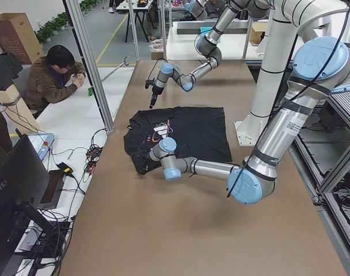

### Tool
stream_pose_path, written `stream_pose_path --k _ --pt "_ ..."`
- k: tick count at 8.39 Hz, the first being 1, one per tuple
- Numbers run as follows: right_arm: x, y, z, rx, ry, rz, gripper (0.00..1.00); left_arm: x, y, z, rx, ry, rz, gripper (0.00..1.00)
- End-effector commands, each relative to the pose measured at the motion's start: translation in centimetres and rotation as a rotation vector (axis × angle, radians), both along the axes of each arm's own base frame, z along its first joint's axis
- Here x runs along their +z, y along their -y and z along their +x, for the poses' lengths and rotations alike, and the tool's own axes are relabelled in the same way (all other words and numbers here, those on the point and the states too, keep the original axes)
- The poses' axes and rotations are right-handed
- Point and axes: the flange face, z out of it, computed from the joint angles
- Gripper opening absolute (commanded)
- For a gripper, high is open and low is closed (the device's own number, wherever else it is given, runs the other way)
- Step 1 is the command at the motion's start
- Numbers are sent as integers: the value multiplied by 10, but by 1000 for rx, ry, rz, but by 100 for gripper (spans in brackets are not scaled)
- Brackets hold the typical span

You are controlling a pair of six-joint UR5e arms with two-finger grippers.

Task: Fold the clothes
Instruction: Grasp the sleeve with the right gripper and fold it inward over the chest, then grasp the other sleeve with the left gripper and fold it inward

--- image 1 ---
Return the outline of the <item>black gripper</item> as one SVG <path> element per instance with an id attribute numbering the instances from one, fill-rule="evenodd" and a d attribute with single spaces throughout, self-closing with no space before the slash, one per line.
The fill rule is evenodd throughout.
<path id="1" fill-rule="evenodd" d="M 152 96 L 151 96 L 151 101 L 149 108 L 152 109 L 157 101 L 157 97 L 161 95 L 163 92 L 163 87 L 156 85 L 153 83 L 153 88 L 152 88 Z"/>

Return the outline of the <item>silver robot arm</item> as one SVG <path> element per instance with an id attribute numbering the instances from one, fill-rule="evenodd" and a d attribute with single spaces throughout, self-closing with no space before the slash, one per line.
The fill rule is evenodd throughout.
<path id="1" fill-rule="evenodd" d="M 237 13 L 255 20 L 269 18 L 268 42 L 249 115 L 241 122 L 239 141 L 253 146 L 241 167 L 194 157 L 177 158 L 176 142 L 162 139 L 149 152 L 166 179 L 192 173 L 227 181 L 229 196 L 255 204 L 273 193 L 277 166 L 319 100 L 350 91 L 350 1 L 228 1 L 211 31 L 197 43 L 206 62 L 183 74 L 175 64 L 162 64 L 148 80 L 152 101 L 169 79 L 183 90 L 217 68 L 218 40 Z"/>
<path id="2" fill-rule="evenodd" d="M 247 10 L 249 17 L 261 19 L 267 15 L 271 4 L 267 1 L 227 1 L 226 7 L 212 29 L 201 34 L 195 45 L 196 50 L 207 60 L 188 74 L 184 74 L 176 64 L 164 62 L 159 68 L 157 77 L 146 80 L 145 88 L 152 86 L 149 108 L 153 108 L 157 97 L 162 94 L 168 79 L 172 78 L 184 91 L 189 92 L 194 84 L 208 72 L 215 69 L 222 61 L 222 53 L 217 44 L 227 27 L 241 10 Z"/>

